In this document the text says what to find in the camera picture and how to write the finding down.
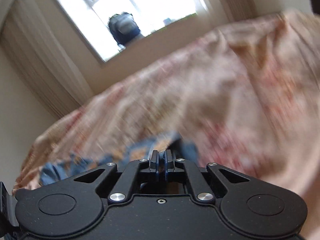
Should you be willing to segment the blue patterned pants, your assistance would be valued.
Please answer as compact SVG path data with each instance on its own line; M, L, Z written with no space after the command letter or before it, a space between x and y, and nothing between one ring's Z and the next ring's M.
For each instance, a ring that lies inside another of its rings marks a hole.
M164 159L166 150L171 150L178 158L195 163L199 156L196 145L192 141L184 140L178 132L170 131L134 142L113 152L104 153L100 157L81 157L71 153L65 160L47 162L40 171L39 183L41 186L50 185L106 163L115 163L122 168L136 159L150 159L154 150L160 153L161 160Z

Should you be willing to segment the pink floral bedspread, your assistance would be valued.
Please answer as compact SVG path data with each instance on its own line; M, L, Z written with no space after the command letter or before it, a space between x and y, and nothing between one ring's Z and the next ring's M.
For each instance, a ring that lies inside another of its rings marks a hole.
M33 143L14 185L41 187L44 164L100 157L178 132L215 162L289 189L319 239L319 16L290 10L214 29L108 88Z

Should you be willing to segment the blue backpack on windowsill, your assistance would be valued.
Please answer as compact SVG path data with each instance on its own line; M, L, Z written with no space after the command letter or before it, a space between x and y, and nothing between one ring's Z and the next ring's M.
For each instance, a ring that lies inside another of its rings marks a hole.
M144 38L133 15L128 12L114 14L109 18L107 27L117 45L123 48L129 46L132 42Z

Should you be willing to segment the window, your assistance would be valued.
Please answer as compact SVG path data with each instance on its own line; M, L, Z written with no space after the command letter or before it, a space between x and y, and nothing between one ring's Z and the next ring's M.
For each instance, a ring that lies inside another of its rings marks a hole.
M57 0L100 59L108 61L125 48L117 45L107 25L114 14L128 12L144 37L189 16L203 15L204 0Z

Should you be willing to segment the beige curtain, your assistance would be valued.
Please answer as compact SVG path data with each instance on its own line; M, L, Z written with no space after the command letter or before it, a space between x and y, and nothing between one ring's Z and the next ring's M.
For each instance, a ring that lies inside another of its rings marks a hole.
M19 77L53 116L67 115L93 96L35 0L14 0L1 45Z

